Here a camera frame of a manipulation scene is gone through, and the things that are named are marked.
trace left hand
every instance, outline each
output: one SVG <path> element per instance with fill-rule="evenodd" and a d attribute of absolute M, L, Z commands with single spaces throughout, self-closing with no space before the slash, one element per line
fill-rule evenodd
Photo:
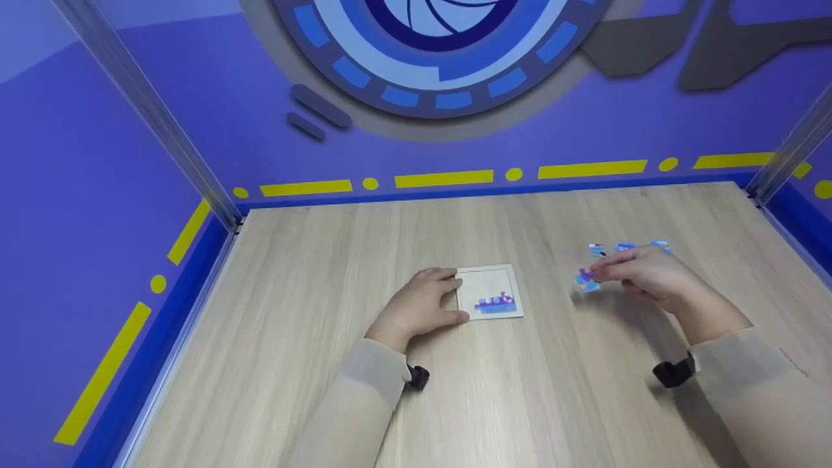
<path fill-rule="evenodd" d="M 442 296 L 463 284 L 456 274 L 456 268 L 417 272 L 393 295 L 364 337 L 404 354 L 414 336 L 468 321 L 467 312 L 445 311 L 439 305 Z"/>

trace black wristband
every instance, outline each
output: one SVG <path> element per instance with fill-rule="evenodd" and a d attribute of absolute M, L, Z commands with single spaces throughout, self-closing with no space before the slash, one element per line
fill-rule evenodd
<path fill-rule="evenodd" d="M 664 361 L 656 367 L 653 367 L 653 375 L 661 382 L 665 388 L 678 387 L 685 383 L 696 373 L 696 361 L 690 351 L 687 352 L 687 358 L 672 364 L 669 361 Z"/>

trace forearm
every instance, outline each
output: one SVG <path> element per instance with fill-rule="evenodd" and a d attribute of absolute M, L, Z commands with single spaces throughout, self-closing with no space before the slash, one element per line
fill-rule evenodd
<path fill-rule="evenodd" d="M 674 315 L 691 346 L 752 327 L 740 309 L 703 281 L 684 291 L 679 302 Z"/>
<path fill-rule="evenodd" d="M 301 432 L 287 468 L 372 468 L 409 376 L 403 354 L 360 341 Z"/>
<path fill-rule="evenodd" d="M 696 379 L 753 468 L 829 467 L 832 406 L 756 329 L 693 346 Z"/>

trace wrist strap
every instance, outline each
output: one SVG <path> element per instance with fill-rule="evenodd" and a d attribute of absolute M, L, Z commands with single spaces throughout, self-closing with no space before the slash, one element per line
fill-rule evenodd
<path fill-rule="evenodd" d="M 406 382 L 405 386 L 411 390 L 422 391 L 424 386 L 428 384 L 430 372 L 424 367 L 412 367 L 410 364 L 408 364 L 408 370 L 410 371 L 410 381 Z"/>
<path fill-rule="evenodd" d="M 696 361 L 690 351 L 687 352 L 687 358 L 682 361 L 672 364 L 669 361 L 664 361 L 656 367 L 653 367 L 653 375 L 661 382 L 665 388 L 678 387 L 685 383 L 696 373 Z"/>

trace metal frame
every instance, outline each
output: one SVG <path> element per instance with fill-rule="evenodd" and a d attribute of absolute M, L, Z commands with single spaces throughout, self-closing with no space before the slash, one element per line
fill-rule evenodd
<path fill-rule="evenodd" d="M 795 129 L 777 148 L 745 190 L 759 207 L 764 207 L 800 164 L 832 134 L 832 83 L 820 94 Z"/>
<path fill-rule="evenodd" d="M 125 468 L 130 466 L 133 462 L 133 456 L 136 454 L 136 449 L 141 446 L 141 442 L 144 440 L 147 427 L 149 426 L 148 423 L 153 417 L 153 414 L 156 412 L 156 408 L 158 408 L 164 399 L 167 384 L 169 382 L 168 378 L 176 373 L 176 368 L 179 364 L 179 356 L 188 346 L 188 342 L 191 338 L 191 330 L 196 324 L 196 320 L 199 318 L 202 310 L 205 308 L 211 292 L 214 290 L 214 285 L 220 276 L 223 266 L 225 266 L 225 261 L 228 259 L 231 249 L 236 243 L 237 235 L 238 232 L 234 232 L 231 233 L 227 239 L 225 239 L 225 243 L 223 243 L 222 248 L 220 249 L 220 255 L 216 258 L 216 261 L 214 261 L 214 265 L 208 273 L 206 282 L 202 286 L 199 296 L 196 297 L 194 306 L 190 311 L 188 311 L 188 316 L 185 319 L 185 323 L 182 324 L 179 336 L 176 337 L 176 341 L 173 343 L 171 352 L 165 359 L 165 364 L 162 365 L 162 368 L 159 370 L 156 382 L 153 384 L 150 393 L 147 395 L 145 404 L 141 408 L 141 412 L 136 418 L 136 421 L 133 423 L 133 428 L 130 430 L 130 434 L 124 441 L 124 445 L 121 446 L 121 451 L 119 452 L 113 467 Z"/>
<path fill-rule="evenodd" d="M 90 54 L 205 198 L 225 229 L 242 215 L 93 0 L 52 0 Z"/>

